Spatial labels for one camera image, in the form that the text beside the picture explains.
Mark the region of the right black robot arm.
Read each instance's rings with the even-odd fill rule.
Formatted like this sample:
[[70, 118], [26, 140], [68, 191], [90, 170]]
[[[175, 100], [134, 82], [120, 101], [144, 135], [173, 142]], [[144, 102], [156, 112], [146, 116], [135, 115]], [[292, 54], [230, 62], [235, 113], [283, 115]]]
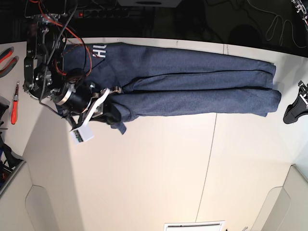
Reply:
[[120, 87], [102, 88], [90, 81], [95, 56], [83, 39], [78, 45], [84, 50], [80, 68], [64, 70], [64, 55], [68, 36], [76, 37], [69, 23], [78, 9], [76, 0], [29, 0], [25, 16], [29, 19], [23, 89], [39, 104], [48, 98], [54, 102], [53, 112], [65, 119], [72, 130], [90, 121], [106, 123], [120, 132], [126, 131], [119, 111], [110, 96], [120, 93]]

